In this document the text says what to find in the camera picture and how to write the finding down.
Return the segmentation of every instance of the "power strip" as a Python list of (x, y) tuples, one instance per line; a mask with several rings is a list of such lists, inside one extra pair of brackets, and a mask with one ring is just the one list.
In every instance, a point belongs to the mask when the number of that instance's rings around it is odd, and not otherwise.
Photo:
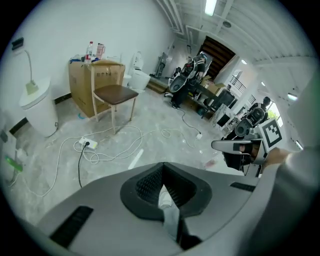
[(98, 142), (95, 142), (95, 141), (93, 141), (93, 140), (91, 140), (91, 139), (88, 139), (88, 138), (85, 138), (85, 137), (82, 137), (80, 140), (79, 140), (79, 143), (81, 144), (81, 145), (85, 145), (86, 144), (86, 142), (89, 142), (89, 145), (87, 146), (88, 148), (90, 148), (90, 149), (92, 149), (92, 150), (95, 150), (96, 148), (97, 148), (97, 146), (98, 146)]

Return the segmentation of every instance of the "floor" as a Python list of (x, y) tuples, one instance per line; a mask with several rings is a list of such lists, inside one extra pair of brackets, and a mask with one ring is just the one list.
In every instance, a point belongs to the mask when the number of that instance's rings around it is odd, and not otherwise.
[[(182, 109), (186, 111), (184, 119), (191, 126), (200, 130), (203, 135), (201, 140), (195, 141), (198, 132), (183, 123), (181, 119), (183, 113), (173, 109), (169, 102), (170, 99), (164, 98), (163, 95), (146, 89), (145, 92), (139, 94), (136, 100), (131, 122), (129, 122), (129, 117), (132, 101), (118, 106), (115, 117), (116, 125), (136, 126), (141, 129), (143, 134), (157, 129), (174, 128), (180, 130), (185, 138), (176, 130), (171, 131), (170, 138), (162, 136), (160, 131), (154, 131), (145, 135), (142, 138), (141, 146), (127, 158), (101, 161), (96, 165), (82, 158), (80, 163), (82, 185), (84, 186), (104, 176), (126, 171), (130, 165), (132, 166), (132, 162), (137, 159), (136, 156), (141, 149), (143, 149), (143, 153), (135, 167), (156, 162), (176, 162), (203, 169), (204, 164), (213, 157), (215, 152), (211, 148), (211, 141), (219, 140), (222, 137), (221, 132), (213, 128), (208, 120), (201, 119), (195, 111), (182, 106)], [(11, 187), (7, 186), (7, 192), (13, 211), (19, 217), (34, 225), (52, 207), (80, 189), (78, 183), (80, 153), (74, 150), (74, 143), (79, 139), (69, 139), (62, 146), (56, 183), (46, 196), (39, 197), (32, 194), (28, 191), (25, 182), (31, 191), (44, 194), (54, 182), (59, 149), (66, 138), (80, 137), (112, 127), (109, 111), (100, 114), (99, 122), (94, 119), (79, 118), (78, 114), (83, 117), (84, 115), (72, 99), (59, 103), (56, 109), (59, 126), (52, 136), (47, 138), (40, 136), (29, 123), (15, 134), (17, 148), (26, 150), (28, 160), (16, 183)], [(137, 129), (122, 127), (118, 129), (116, 135), (113, 135), (112, 130), (109, 130), (92, 135), (89, 139), (98, 142), (97, 152), (115, 156), (126, 150), (138, 136), (140, 136), (140, 133)], [(195, 143), (195, 148), (189, 147), (186, 140), (192, 146)], [(135, 142), (132, 148), (120, 157), (129, 155), (139, 145), (139, 142), (140, 140)], [(218, 155), (218, 158), (221, 158), (220, 153), (216, 153), (214, 157)], [(221, 172), (224, 167), (226, 165), (222, 158), (222, 163), (220, 161), (217, 171)]]

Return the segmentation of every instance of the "wall baseboard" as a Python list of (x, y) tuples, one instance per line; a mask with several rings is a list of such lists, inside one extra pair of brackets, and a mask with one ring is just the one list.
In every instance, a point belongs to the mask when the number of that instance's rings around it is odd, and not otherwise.
[[(66, 95), (63, 95), (63, 96), (61, 96), (61, 97), (59, 97), (59, 98), (56, 98), (55, 100), (54, 100), (54, 103), (57, 105), (57, 104), (59, 104), (59, 103), (61, 103), (61, 102), (64, 102), (65, 100), (67, 100), (67, 99), (70, 99), (72, 96), (71, 96), (71, 93), (68, 93), (68, 94), (66, 94)], [(19, 131), (19, 129), (21, 129), (26, 123), (28, 123), (28, 120), (27, 120), (27, 118), (23, 118), (22, 120), (20, 120), (14, 127), (12, 127), (11, 129), (10, 129), (10, 133), (12, 134), (12, 135), (15, 135), (15, 133), (17, 132), (17, 131)]]

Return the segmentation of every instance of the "cardboard box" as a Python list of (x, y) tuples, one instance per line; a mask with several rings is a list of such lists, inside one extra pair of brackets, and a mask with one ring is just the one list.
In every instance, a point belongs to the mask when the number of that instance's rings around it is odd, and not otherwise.
[[(79, 108), (90, 118), (95, 115), (91, 89), (91, 67), (94, 65), (94, 88), (109, 85), (122, 86), (125, 66), (123, 64), (99, 60), (90, 64), (74, 61), (69, 63), (69, 85), (71, 96)], [(103, 112), (110, 107), (96, 99), (97, 112)]]
[(223, 83), (217, 83), (215, 84), (213, 81), (210, 81), (211, 76), (206, 75), (202, 81), (201, 85), (204, 86), (204, 88), (207, 88), (210, 92), (217, 95), (217, 93), (220, 91), (221, 88), (226, 87)]
[(217, 93), (220, 91), (221, 88), (223, 87), (226, 87), (223, 83), (217, 83), (217, 84), (214, 84), (214, 83), (211, 83), (209, 84), (208, 86), (208, 90), (210, 92), (212, 92), (213, 94), (217, 95)]

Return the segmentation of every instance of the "plastic bottle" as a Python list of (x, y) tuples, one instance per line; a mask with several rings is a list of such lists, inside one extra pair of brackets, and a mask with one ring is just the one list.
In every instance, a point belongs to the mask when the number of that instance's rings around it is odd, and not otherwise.
[(90, 41), (90, 44), (88, 45), (85, 53), (84, 63), (90, 63), (91, 62), (91, 55), (92, 55), (92, 47), (93, 47), (92, 41)]
[(98, 43), (98, 46), (96, 48), (96, 57), (101, 60), (102, 55), (105, 53), (106, 47), (102, 43)]

